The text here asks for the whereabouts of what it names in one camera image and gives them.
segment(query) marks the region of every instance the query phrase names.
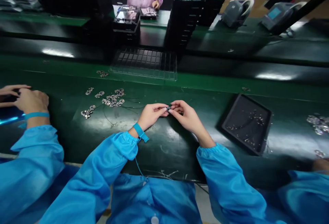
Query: display screen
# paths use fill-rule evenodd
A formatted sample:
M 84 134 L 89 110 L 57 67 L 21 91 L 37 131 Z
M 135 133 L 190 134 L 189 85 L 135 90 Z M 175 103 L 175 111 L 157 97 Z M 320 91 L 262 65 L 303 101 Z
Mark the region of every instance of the display screen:
M 275 19 L 279 14 L 281 13 L 281 10 L 279 8 L 274 8 L 273 11 L 271 11 L 268 16 L 270 19 Z

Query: small metal component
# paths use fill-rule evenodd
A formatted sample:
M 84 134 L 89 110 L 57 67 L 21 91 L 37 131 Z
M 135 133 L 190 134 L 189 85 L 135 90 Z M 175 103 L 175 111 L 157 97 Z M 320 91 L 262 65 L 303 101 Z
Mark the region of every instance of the small metal component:
M 314 152 L 315 152 L 316 156 L 318 156 L 320 158 L 323 158 L 326 155 L 321 150 L 315 150 Z
M 88 110 L 82 111 L 81 115 L 84 116 L 85 119 L 88 119 L 90 115 L 93 113 L 93 110 L 95 110 L 96 106 L 92 105 Z
M 319 125 L 313 125 L 313 127 L 314 127 L 314 131 L 315 131 L 315 133 L 317 135 L 322 135 L 323 134 L 323 131 L 321 129 L 321 126 L 319 126 Z
M 104 95 L 105 92 L 100 91 L 97 95 L 95 95 L 96 98 L 100 98 L 102 95 Z
M 108 75 L 109 75 L 108 73 L 103 73 L 100 77 L 106 77 Z
M 117 107 L 118 107 L 118 106 L 121 106 L 123 103 L 124 103 L 124 100 L 121 99 L 121 100 L 119 100 L 119 101 L 117 102 L 116 106 L 117 106 Z
M 86 95 L 90 95 L 90 93 L 93 91 L 93 87 L 89 88 L 87 91 L 86 91 Z
M 111 101 L 110 100 L 107 100 L 107 99 L 103 99 L 102 100 L 102 103 L 109 106 L 111 104 Z

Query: green workbench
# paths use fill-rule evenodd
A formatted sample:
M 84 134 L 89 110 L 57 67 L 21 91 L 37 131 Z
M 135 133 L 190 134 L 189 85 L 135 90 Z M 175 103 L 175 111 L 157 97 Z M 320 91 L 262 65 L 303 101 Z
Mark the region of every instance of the green workbench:
M 141 46 L 164 47 L 169 16 L 170 11 L 159 11 L 156 21 L 141 21 Z M 260 26 L 259 18 L 247 18 L 244 26 L 237 30 L 226 27 L 219 20 L 220 15 L 210 28 L 196 27 L 187 46 L 189 54 L 328 67 L 329 39 L 306 25 L 296 30 L 294 38 L 281 38 L 270 35 Z M 82 43 L 81 27 L 87 21 L 88 18 L 59 17 L 47 13 L 0 12 L 0 35 Z
M 328 116 L 326 87 L 297 85 L 284 81 L 224 78 L 177 73 L 177 81 L 131 76 L 110 71 L 100 78 L 97 70 L 109 66 L 66 62 L 48 58 L 0 55 L 0 86 L 29 84 L 50 97 L 51 123 L 58 130 L 65 161 L 83 163 L 108 136 L 132 127 L 148 103 L 170 103 L 182 99 L 198 113 L 214 141 L 227 147 L 254 187 L 275 189 L 289 182 L 287 170 L 310 169 L 315 150 L 329 153 L 328 134 L 317 135 L 306 118 L 315 112 Z M 91 95 L 85 95 L 94 87 Z M 123 88 L 124 106 L 110 108 L 95 94 L 110 95 Z M 245 92 L 270 109 L 274 116 L 262 157 L 248 154 L 218 129 L 222 114 L 239 92 Z M 80 112 L 96 105 L 89 119 Z M 0 153 L 12 154 L 10 147 L 20 138 L 22 121 L 0 126 Z M 171 175 L 175 180 L 205 182 L 195 152 L 198 143 L 171 116 L 160 118 L 147 131 L 148 143 L 138 144 L 137 161 L 144 175 Z M 136 162 L 128 162 L 123 172 L 139 174 Z

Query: hand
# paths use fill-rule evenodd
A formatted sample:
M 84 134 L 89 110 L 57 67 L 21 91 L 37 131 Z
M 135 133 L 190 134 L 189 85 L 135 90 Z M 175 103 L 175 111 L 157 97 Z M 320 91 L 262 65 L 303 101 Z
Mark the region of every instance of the hand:
M 48 113 L 49 97 L 38 90 L 20 89 L 20 97 L 14 102 L 14 105 L 25 114 L 34 112 Z
M 4 96 L 7 95 L 13 95 L 13 96 L 17 96 L 19 97 L 19 94 L 17 92 L 15 92 L 15 89 L 21 89 L 21 88 L 31 88 L 31 86 L 28 85 L 8 85 L 3 87 L 2 89 L 0 89 L 0 102 L 3 101 Z M 12 107 L 14 106 L 13 102 L 3 102 L 0 103 L 0 108 L 4 108 L 4 107 Z
M 196 135 L 201 147 L 211 148 L 216 146 L 199 119 L 199 116 L 191 106 L 184 101 L 174 101 L 171 105 L 169 113 L 171 113 L 186 130 Z
M 155 9 L 155 10 L 159 10 L 160 9 L 160 3 L 158 0 L 156 1 L 153 1 L 152 2 L 152 7 Z
M 186 130 L 189 130 L 196 135 L 199 133 L 199 131 L 205 129 L 193 107 L 189 106 L 184 101 L 174 101 L 171 104 L 172 106 L 169 112 L 179 121 L 179 123 L 181 123 L 181 125 Z
M 152 126 L 159 117 L 167 117 L 169 113 L 167 112 L 167 104 L 155 103 L 155 104 L 147 104 L 137 121 L 139 126 L 145 131 L 147 128 Z M 130 135 L 138 138 L 138 134 L 135 128 L 131 128 L 129 131 Z

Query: pile of metal parts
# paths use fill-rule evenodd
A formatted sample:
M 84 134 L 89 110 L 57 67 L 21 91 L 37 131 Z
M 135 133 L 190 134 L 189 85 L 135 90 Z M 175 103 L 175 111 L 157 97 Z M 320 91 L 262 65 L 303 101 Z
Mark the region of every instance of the pile of metal parts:
M 97 74 L 100 74 L 100 77 L 106 77 L 106 76 L 109 75 L 108 73 L 106 73 L 106 72 L 104 72 L 104 71 L 97 71 L 96 73 L 97 73 Z
M 329 133 L 329 117 L 320 116 L 320 114 L 315 113 L 308 116 L 307 122 L 313 124 L 316 134 L 322 135 L 324 132 Z
M 96 108 L 95 105 L 90 106 L 88 110 L 82 111 L 81 115 L 84 116 L 85 119 L 88 119 L 90 115 L 93 113 L 93 110 Z
M 106 99 L 103 99 L 102 103 L 107 105 L 107 106 L 110 106 L 111 108 L 121 106 L 124 103 L 124 100 L 120 99 L 117 102 L 117 99 L 124 96 L 124 89 L 117 89 L 115 91 L 115 93 L 116 93 L 116 95 L 110 95 L 110 96 L 107 96 Z
M 93 91 L 93 87 L 89 88 L 86 91 L 86 95 L 90 95 L 90 93 Z M 95 95 L 96 98 L 100 98 L 101 96 L 103 96 L 105 94 L 104 91 L 100 91 L 98 94 Z M 102 103 L 112 107 L 119 107 L 124 103 L 123 99 L 120 99 L 121 97 L 124 96 L 124 89 L 117 89 L 115 90 L 115 95 L 110 95 L 107 96 L 106 99 L 102 99 Z M 88 110 L 82 111 L 81 115 L 84 116 L 85 119 L 88 119 L 90 117 L 90 115 L 93 113 L 93 110 L 96 108 L 95 105 L 90 106 L 90 108 Z

